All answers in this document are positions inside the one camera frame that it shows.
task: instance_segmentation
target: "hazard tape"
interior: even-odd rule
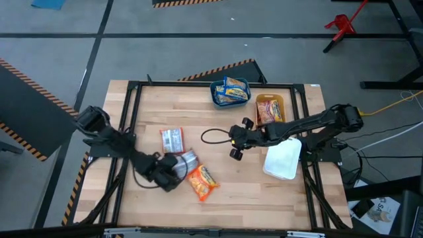
[[[82,181],[83,175],[85,173],[85,170],[87,168],[87,165],[89,163],[88,157],[89,157],[89,153],[87,151],[87,152],[85,152],[84,158],[83,158],[82,163],[81,163],[81,167],[79,168],[77,179],[75,180],[75,185],[73,185],[72,193],[71,193],[71,198],[69,199],[69,202],[67,203],[66,210],[65,210],[65,215],[64,215],[64,217],[63,217],[63,219],[61,221],[61,225],[62,226],[66,226],[68,224],[68,222],[69,222],[69,217],[71,215],[71,210],[72,210],[72,207],[73,207],[73,205],[75,203],[75,198],[77,196],[78,190],[81,187],[81,181]]]
[[[229,69],[229,68],[232,68],[232,67],[237,67],[237,66],[243,65],[244,63],[250,63],[250,62],[254,62],[254,59],[246,59],[246,60],[243,60],[243,61],[240,61],[240,62],[237,62],[237,63],[230,63],[229,65],[218,67],[217,69],[207,70],[207,71],[202,72],[202,73],[197,73],[196,75],[191,75],[191,76],[188,76],[188,77],[184,77],[182,79],[178,79],[178,81],[196,81],[197,78],[199,78],[199,77],[206,76],[206,75],[209,75],[209,74],[212,74],[212,73],[216,73],[216,72],[219,72],[219,71],[222,71],[222,70],[225,70],[225,69]]]
[[[213,3],[222,0],[182,0],[182,1],[169,1],[167,3],[156,3],[153,5],[153,8],[161,7],[174,7],[174,6],[183,6],[183,5],[192,5],[198,3]]]
[[[7,63],[5,60],[0,58],[0,65],[5,69],[9,70],[16,77],[24,81],[27,85],[31,86],[35,91],[45,96],[47,99],[51,100],[54,104],[58,105],[61,109],[65,110],[71,116],[77,116],[78,112],[73,110],[72,107],[67,106],[64,102],[56,98],[53,94],[49,93],[45,88],[41,87],[39,84],[34,82],[28,76],[14,68],[11,64]],[[12,137],[16,142],[23,146],[27,151],[29,151],[33,156],[35,156],[39,161],[45,161],[47,157],[41,154],[36,148],[32,147],[28,142],[26,142],[22,137],[20,137],[16,132],[7,127],[7,125],[0,121],[0,128],[5,131],[10,137]]]

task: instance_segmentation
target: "white container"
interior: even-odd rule
[[[294,179],[300,152],[301,142],[295,138],[269,147],[263,164],[264,173],[282,180]]]

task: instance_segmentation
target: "concrete floor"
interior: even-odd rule
[[[66,1],[62,10],[35,9],[31,0],[0,0],[0,33],[97,32],[107,0]],[[421,22],[407,1],[395,1],[410,27]],[[153,9],[148,0],[115,1],[106,33],[329,33],[323,26],[340,13],[351,15],[357,3],[329,0],[227,0],[183,7]],[[400,33],[387,5],[371,3],[354,21],[360,33]],[[94,39],[0,38],[0,57],[6,59],[47,90],[73,104]],[[365,91],[363,80],[394,81],[417,66],[404,40],[346,39],[329,54],[322,39],[103,39],[93,67],[82,108],[102,106],[111,79],[174,80],[235,61],[254,58],[269,82],[320,84],[326,106],[350,103],[372,112],[400,100],[399,91]],[[377,116],[365,118],[357,135],[422,120],[417,102],[404,102]],[[421,155],[423,128],[365,150],[374,155]],[[361,147],[393,135],[387,132],[350,142]],[[344,134],[348,138],[356,134]],[[75,133],[65,159],[58,187],[46,221],[60,225],[71,188],[87,146]],[[0,140],[14,143],[0,132]],[[344,168],[358,160],[343,151]],[[0,230],[32,227],[46,189],[55,157],[40,163],[27,152],[2,153],[0,159]],[[373,159],[388,179],[420,173],[420,159]],[[364,163],[363,177],[373,182],[384,178]]]

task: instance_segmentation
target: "wooden tabletop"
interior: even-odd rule
[[[117,128],[128,81],[111,81],[104,109]],[[321,88],[305,85],[310,115],[325,109]],[[231,144],[209,145],[200,135],[210,128],[229,130],[244,117],[255,119],[255,97],[261,93],[284,98],[287,121],[293,120],[289,89],[251,89],[252,100],[241,108],[216,110],[207,87],[143,87],[135,132],[136,147],[144,153],[162,151],[159,130],[182,127],[185,148],[192,148],[220,183],[205,202],[200,202],[188,182],[175,190],[140,188],[128,167],[118,225],[159,227],[222,227],[261,229],[310,229],[301,166],[293,180],[279,180],[263,173],[267,148],[245,150],[242,161],[229,156]],[[297,96],[299,108],[301,100]],[[213,132],[206,140],[225,140]],[[74,222],[81,221],[100,200],[106,187],[111,159],[100,158],[86,172]],[[340,171],[333,163],[319,163],[325,196],[343,222],[352,226]],[[140,175],[138,181],[149,184]],[[315,200],[318,224],[322,224]],[[110,221],[112,205],[108,209]]]

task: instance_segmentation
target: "yellow cable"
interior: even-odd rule
[[[411,95],[411,96],[409,96],[409,97],[407,97],[407,98],[405,98],[405,99],[403,99],[403,100],[399,100],[398,102],[394,102],[393,104],[391,104],[391,105],[389,105],[389,106],[386,106],[386,107],[384,107],[384,108],[382,108],[382,109],[379,109],[379,110],[377,110],[377,111],[375,111],[375,112],[372,112],[372,113],[364,113],[364,112],[362,112],[362,111],[360,111],[360,110],[359,110],[358,112],[360,113],[360,116],[373,116],[374,114],[377,114],[377,113],[379,113],[379,112],[381,112],[381,111],[387,110],[388,108],[391,108],[391,107],[393,107],[393,106],[397,105],[397,104],[398,104],[398,103],[400,103],[400,102],[404,102],[405,100],[411,99],[411,98],[413,98],[413,97],[415,97],[415,96],[419,95],[420,93],[423,93],[423,90],[422,90],[422,91],[420,91],[420,92],[418,92],[418,93],[416,93],[416,94],[414,94],[414,95]]]

